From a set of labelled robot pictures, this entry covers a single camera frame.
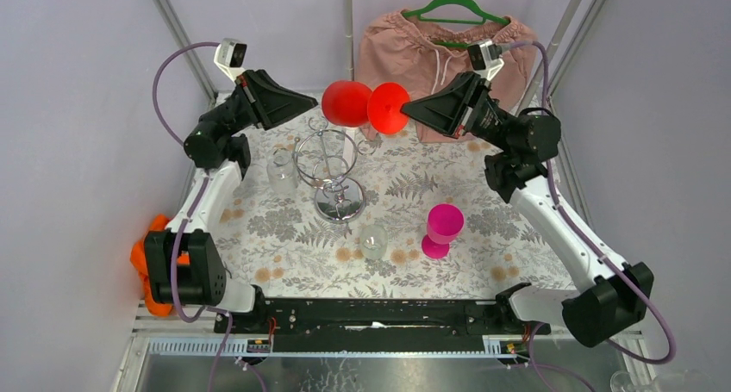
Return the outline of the red plastic wine glass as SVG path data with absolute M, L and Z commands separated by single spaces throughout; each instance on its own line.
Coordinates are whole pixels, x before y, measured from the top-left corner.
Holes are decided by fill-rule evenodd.
M 372 90 L 360 82 L 340 80 L 326 88 L 321 108 L 336 126 L 359 128 L 368 124 L 380 134 L 393 135 L 409 121 L 402 112 L 409 101 L 408 92 L 396 83 L 383 83 Z

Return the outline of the clear wine glass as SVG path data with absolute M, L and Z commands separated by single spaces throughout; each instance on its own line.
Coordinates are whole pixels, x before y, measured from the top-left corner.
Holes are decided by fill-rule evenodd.
M 292 196 L 296 193 L 298 175 L 292 154 L 289 150 L 276 148 L 267 164 L 266 171 L 270 188 L 273 191 L 287 196 Z
M 365 258 L 370 260 L 381 259 L 388 247 L 388 234 L 384 227 L 368 225 L 360 232 L 360 250 Z

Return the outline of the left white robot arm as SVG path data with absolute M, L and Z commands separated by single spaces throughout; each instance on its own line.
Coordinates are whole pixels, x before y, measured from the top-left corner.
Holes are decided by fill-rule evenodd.
M 276 82 L 264 70 L 247 70 L 233 92 L 198 119 L 184 140 L 195 169 L 190 194 L 160 231 L 144 239 L 152 299 L 174 307 L 193 305 L 234 313 L 249 333 L 267 321 L 253 285 L 229 277 L 212 230 L 251 164 L 245 128 L 276 128 L 314 109 L 317 101 Z

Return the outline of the pink plastic wine glass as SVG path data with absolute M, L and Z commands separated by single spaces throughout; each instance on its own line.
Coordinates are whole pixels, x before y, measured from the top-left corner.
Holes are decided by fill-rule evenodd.
M 432 259 L 446 257 L 464 225 L 465 217 L 458 207 L 447 203 L 432 207 L 426 221 L 427 232 L 422 238 L 423 253 Z

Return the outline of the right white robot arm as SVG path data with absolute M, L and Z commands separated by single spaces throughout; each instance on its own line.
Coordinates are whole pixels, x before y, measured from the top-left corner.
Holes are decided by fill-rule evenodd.
M 572 290 L 521 283 L 497 296 L 494 320 L 516 333 L 529 321 L 566 328 L 594 347 L 642 321 L 654 275 L 609 249 L 553 187 L 549 159 L 557 156 L 559 119 L 545 108 L 518 115 L 500 109 L 484 78 L 460 73 L 445 89 L 405 103 L 401 112 L 448 137 L 471 134 L 496 146 L 484 159 L 485 178 L 548 243 L 569 272 Z

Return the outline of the chrome wire glass rack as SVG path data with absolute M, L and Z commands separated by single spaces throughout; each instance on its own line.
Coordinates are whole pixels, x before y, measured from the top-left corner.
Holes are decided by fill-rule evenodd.
M 353 171 L 364 154 L 354 139 L 356 128 L 341 128 L 323 116 L 310 116 L 309 129 L 294 139 L 292 160 L 297 174 L 315 190 L 316 213 L 331 223 L 355 220 L 366 207 L 363 186 L 353 178 Z

